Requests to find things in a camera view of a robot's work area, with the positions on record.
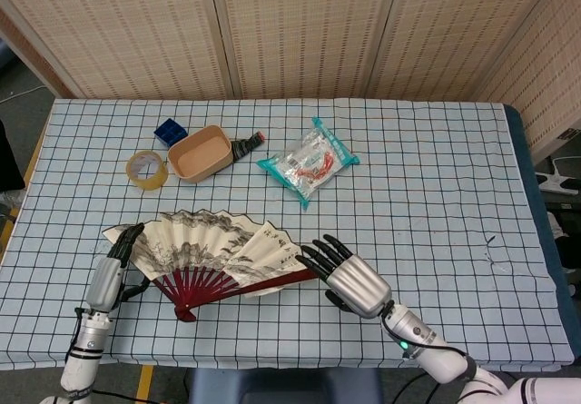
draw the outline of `robotic hand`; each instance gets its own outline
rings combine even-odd
[[[320,252],[302,246],[296,258],[329,286],[327,298],[361,318],[381,318],[388,335],[440,384],[467,381],[457,404],[574,404],[581,379],[520,379],[510,389],[477,366],[464,351],[450,347],[411,310],[396,304],[391,288],[360,256],[328,234],[313,241]]]
[[[137,236],[143,224],[131,226],[117,239],[115,245],[95,269],[87,292],[89,309],[77,308],[77,329],[66,356],[61,386],[66,398],[51,397],[41,404],[89,404],[94,379],[99,369],[105,341],[111,328],[108,313],[122,301],[145,291],[149,280],[124,291],[123,274]]]

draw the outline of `table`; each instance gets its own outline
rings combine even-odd
[[[361,159],[307,211],[255,162],[318,115]],[[267,142],[198,183],[171,175],[143,192],[124,174],[137,151],[167,152],[153,130],[261,130]],[[295,242],[337,235],[450,344],[488,369],[556,370],[573,360],[501,104],[386,100],[219,102],[56,100],[0,270],[0,368],[60,365],[74,307],[109,248],[101,231],[180,209],[244,212]],[[141,281],[135,269],[129,284]],[[105,361],[250,368],[396,367],[377,321],[339,311],[318,281],[202,306],[175,319],[156,288],[117,311]]]

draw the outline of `plastic bag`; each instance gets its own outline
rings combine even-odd
[[[319,117],[313,117],[314,127],[300,142],[269,159],[258,161],[287,188],[295,191],[303,209],[309,206],[311,195],[345,166],[359,163],[359,158],[330,130]]]

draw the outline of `blue box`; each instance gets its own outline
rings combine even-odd
[[[167,119],[153,133],[168,148],[188,135],[185,129],[172,119]]]

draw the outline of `paper fan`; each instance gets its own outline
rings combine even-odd
[[[127,225],[103,232],[115,242]],[[315,278],[295,260],[300,247],[269,222],[226,211],[162,213],[133,245],[133,264],[175,304],[180,320],[194,307],[234,295],[263,295]]]

